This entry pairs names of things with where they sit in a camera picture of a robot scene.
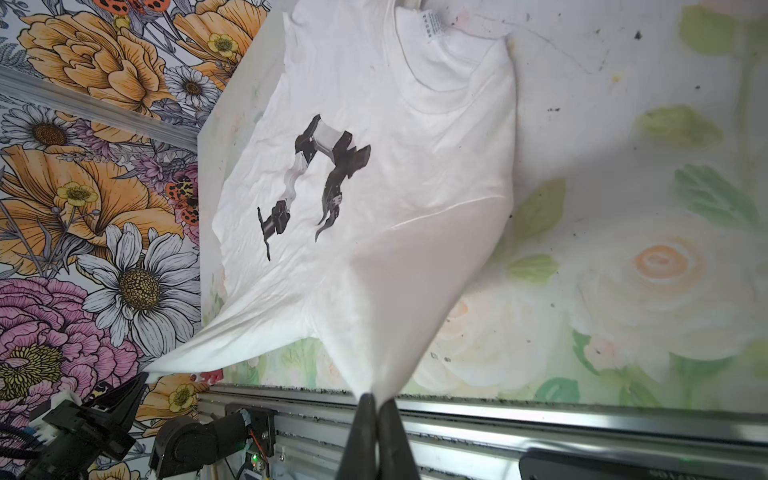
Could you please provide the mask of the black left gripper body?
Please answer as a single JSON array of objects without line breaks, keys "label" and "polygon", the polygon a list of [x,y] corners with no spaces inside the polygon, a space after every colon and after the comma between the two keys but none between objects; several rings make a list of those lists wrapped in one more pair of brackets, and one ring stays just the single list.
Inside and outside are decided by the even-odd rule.
[{"label": "black left gripper body", "polygon": [[53,414],[60,433],[30,461],[23,471],[25,479],[85,479],[98,458],[120,461],[135,444],[130,431],[100,424],[89,407],[64,404],[63,410]]}]

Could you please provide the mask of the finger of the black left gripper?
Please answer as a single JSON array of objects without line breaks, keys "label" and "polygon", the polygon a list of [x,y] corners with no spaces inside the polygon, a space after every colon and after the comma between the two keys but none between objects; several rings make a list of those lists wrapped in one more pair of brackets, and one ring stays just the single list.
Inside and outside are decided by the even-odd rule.
[{"label": "finger of the black left gripper", "polygon": [[89,402],[89,412],[111,430],[129,432],[132,428],[148,378],[147,372],[136,376]]}]

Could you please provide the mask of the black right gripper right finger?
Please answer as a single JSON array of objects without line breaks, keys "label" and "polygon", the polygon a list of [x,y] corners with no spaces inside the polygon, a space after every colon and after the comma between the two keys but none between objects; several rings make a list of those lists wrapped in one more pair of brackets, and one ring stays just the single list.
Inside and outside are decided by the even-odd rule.
[{"label": "black right gripper right finger", "polygon": [[394,399],[381,406],[376,427],[379,448],[378,479],[419,480],[420,470]]}]

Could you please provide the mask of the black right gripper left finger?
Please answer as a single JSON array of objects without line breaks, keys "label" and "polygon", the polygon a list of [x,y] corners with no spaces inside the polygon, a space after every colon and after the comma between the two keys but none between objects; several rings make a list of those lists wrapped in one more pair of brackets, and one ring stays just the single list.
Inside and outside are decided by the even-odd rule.
[{"label": "black right gripper left finger", "polygon": [[375,480],[377,466],[377,410],[371,393],[364,394],[357,405],[344,452],[336,471],[336,480]]}]

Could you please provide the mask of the white t-shirt with robot print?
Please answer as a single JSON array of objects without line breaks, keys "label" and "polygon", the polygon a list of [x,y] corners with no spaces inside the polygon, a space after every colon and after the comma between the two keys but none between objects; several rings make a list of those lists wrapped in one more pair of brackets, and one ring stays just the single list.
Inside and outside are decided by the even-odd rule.
[{"label": "white t-shirt with robot print", "polygon": [[313,337],[384,404],[512,213],[513,62],[393,1],[301,1],[283,22],[283,73],[212,221],[224,305],[149,371]]}]

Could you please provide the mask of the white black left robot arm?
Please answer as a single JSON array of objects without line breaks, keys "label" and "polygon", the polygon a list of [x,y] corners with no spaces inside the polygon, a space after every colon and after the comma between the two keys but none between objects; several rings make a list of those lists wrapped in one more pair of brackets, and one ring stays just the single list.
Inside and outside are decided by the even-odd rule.
[{"label": "white black left robot arm", "polygon": [[[136,440],[130,435],[141,403],[147,375],[91,400],[64,391],[37,410],[30,422],[42,447],[32,452],[21,479],[84,479],[100,457],[120,461]],[[159,479],[198,471],[235,453],[245,444],[247,422],[241,413],[203,424],[181,416],[168,421],[157,433],[150,469]]]}]

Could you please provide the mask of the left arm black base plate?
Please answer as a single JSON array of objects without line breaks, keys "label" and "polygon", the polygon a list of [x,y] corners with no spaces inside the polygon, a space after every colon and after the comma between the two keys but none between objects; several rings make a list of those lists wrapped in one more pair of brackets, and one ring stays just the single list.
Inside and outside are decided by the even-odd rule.
[{"label": "left arm black base plate", "polygon": [[225,406],[225,412],[241,413],[249,428],[264,451],[272,451],[276,441],[275,413],[276,411],[262,406],[246,405],[243,403],[229,403]]}]

